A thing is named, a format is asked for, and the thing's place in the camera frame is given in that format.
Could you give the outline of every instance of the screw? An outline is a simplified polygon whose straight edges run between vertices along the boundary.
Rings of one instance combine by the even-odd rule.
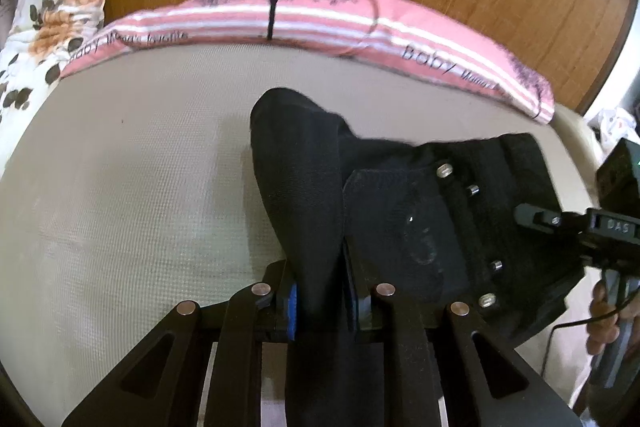
[[[453,172],[453,167],[450,164],[445,163],[440,167],[438,167],[438,169],[436,170],[436,175],[438,176],[438,178],[446,178],[452,172]]]
[[[451,311],[460,317],[464,317],[469,314],[469,306],[464,302],[454,302],[450,307]]]
[[[251,286],[251,293],[260,297],[264,297],[271,292],[271,286],[266,282],[258,282]]]
[[[376,292],[378,295],[382,295],[383,297],[390,297],[396,293],[396,287],[388,282],[382,282],[376,286]]]
[[[493,306],[495,304],[495,293],[485,293],[481,298],[478,299],[478,304],[480,304],[481,308],[488,308],[489,306]]]
[[[182,301],[178,303],[175,307],[175,310],[180,315],[191,315],[194,311],[196,311],[196,303],[193,301]]]

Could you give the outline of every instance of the finger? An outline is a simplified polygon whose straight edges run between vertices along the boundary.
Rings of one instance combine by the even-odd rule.
[[[636,317],[634,320],[634,327],[631,331],[631,338],[629,338],[625,357],[629,357],[635,353],[638,350],[638,347],[640,347],[640,317]]]
[[[622,319],[628,320],[640,315],[640,293],[620,312]]]
[[[595,341],[591,337],[587,339],[587,353],[590,355],[599,355],[604,351],[605,344]]]
[[[599,328],[596,323],[591,323],[587,324],[587,334],[598,343],[610,344],[619,336],[620,328],[617,326]]]
[[[596,302],[596,301],[593,301],[591,303],[591,306],[589,307],[589,311],[591,313],[591,317],[602,317],[602,316],[612,312],[615,309],[616,309],[615,306],[612,306],[612,305],[604,303],[604,302]],[[598,322],[596,322],[594,324],[598,324],[598,325],[600,325],[600,327],[603,327],[603,328],[610,328],[617,321],[618,321],[618,316],[617,315],[612,315],[611,317],[599,320]]]
[[[599,281],[593,287],[593,300],[596,302],[602,302],[607,298],[607,289],[604,282]]]

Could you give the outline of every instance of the cable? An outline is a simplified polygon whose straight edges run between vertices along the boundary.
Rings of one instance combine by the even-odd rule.
[[[629,293],[628,297],[622,302],[622,304],[620,304],[620,306],[618,306],[615,310],[606,313],[604,315],[600,315],[599,317],[590,317],[588,319],[583,319],[581,321],[575,321],[575,322],[565,322],[563,324],[556,324],[553,328],[551,328],[551,333],[549,334],[549,339],[548,341],[546,341],[546,349],[545,349],[545,358],[542,359],[542,370],[540,371],[540,376],[542,378],[545,378],[545,373],[546,373],[546,363],[548,362],[549,359],[549,352],[551,351],[551,340],[554,337],[554,333],[556,333],[556,330],[561,330],[562,328],[573,328],[575,326],[583,326],[585,324],[591,324],[594,322],[599,322],[599,321],[603,321],[604,319],[608,319],[609,317],[613,317],[613,315],[617,315],[619,314],[623,309],[625,309],[627,306],[629,306],[629,304],[631,304],[631,301],[633,299],[636,298],[636,296],[640,293],[640,288],[638,288],[637,290],[635,290],[632,293]]]
[[[540,84],[538,84],[538,83],[536,83],[536,91],[538,92],[538,112],[533,117],[533,120],[535,120],[537,117],[539,117],[540,113],[542,112],[542,88],[540,87]]]

